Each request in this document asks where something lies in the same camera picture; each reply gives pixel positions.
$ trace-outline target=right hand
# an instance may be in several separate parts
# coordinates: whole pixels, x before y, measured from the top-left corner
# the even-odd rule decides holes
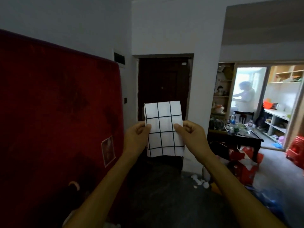
[[[184,127],[173,126],[196,159],[205,158],[211,152],[203,127],[191,121],[183,121]]]

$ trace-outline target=white paper with black lines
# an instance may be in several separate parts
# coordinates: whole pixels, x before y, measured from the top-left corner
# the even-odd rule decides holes
[[[144,104],[145,124],[151,124],[147,156],[184,156],[184,143],[173,124],[183,126],[180,101]]]

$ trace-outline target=dark wooden table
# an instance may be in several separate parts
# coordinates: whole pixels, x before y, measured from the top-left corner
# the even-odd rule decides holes
[[[252,160],[254,162],[256,162],[257,153],[261,148],[261,143],[264,141],[253,131],[251,132],[251,134],[247,134],[247,136],[222,134],[209,131],[207,135],[207,140],[208,142],[225,142],[229,145],[251,146],[253,147]]]

